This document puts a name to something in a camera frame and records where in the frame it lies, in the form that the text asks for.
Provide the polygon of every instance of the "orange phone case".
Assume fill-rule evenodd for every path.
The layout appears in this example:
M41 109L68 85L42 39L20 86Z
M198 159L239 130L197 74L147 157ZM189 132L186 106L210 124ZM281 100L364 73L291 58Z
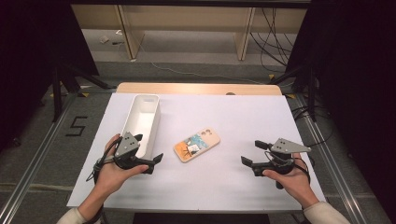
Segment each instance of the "orange phone case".
M213 129L205 128L177 143L174 150L181 161L187 162L208 151L219 142L220 138Z

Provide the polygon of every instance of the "sleeve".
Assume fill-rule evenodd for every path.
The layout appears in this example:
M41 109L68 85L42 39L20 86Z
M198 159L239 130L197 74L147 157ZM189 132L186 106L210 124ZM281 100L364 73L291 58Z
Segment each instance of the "sleeve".
M304 214L312 224L349 223L340 212L335 210L329 203L325 202L315 203L305 208Z
M77 208L72 208L67 211L61 219L58 220L57 224L82 224L86 222L84 217L79 213Z

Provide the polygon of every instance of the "hand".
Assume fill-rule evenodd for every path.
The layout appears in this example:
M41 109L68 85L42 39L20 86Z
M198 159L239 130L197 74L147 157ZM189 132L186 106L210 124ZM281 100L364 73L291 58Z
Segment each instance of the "hand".
M119 137L119 134L114 135L106 144L106 149ZM107 156L113 155L115 149L115 146L111 148L110 151L107 153ZM149 167L147 165L138 165L132 169L123 170L118 167L117 164L115 164L114 162L107 163L102 167L95 187L101 190L104 194L110 195L115 191L119 190L125 180L127 180L129 177L141 174L145 172L148 168Z
M114 135L106 144L105 150L119 137L119 134ZM114 146L108 151L107 155L112 155L115 150L116 147ZM78 211L85 220L91 220L107 197L119 190L125 180L131 176L145 172L148 168L147 165L138 165L130 170L123 170L114 162L105 164L99 172L95 187L93 187L90 195L78 207Z
M297 153L294 154L293 157L301 158L300 154ZM295 163L303 168L305 167L305 164L300 160L295 160ZM262 174L279 182L285 191L297 200L303 208L307 208L310 205L319 202L317 196L309 185L308 177L303 171L297 168L294 168L286 175L281 175L272 170L265 170Z

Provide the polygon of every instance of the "white table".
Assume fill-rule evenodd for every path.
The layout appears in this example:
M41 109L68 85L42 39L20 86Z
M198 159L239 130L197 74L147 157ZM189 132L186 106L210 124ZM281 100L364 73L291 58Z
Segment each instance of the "white table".
M93 187L86 178L115 133L119 133L135 94L113 93L67 206L79 206ZM107 208L135 212L272 213L301 210L285 190L266 177L256 177L241 156L266 161L255 140L278 137L302 143L284 96L160 94L161 120L153 156L163 153L153 175L125 182L105 203ZM195 160L182 163L173 145L206 126L221 142ZM325 201L306 154L311 186Z

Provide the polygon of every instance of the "white container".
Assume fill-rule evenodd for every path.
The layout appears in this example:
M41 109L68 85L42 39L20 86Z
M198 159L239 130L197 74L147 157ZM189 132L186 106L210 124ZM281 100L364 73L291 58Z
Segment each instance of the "white container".
M128 132L133 136L143 134L136 152L137 158L151 160L160 116L160 98L157 95L136 95L121 135Z

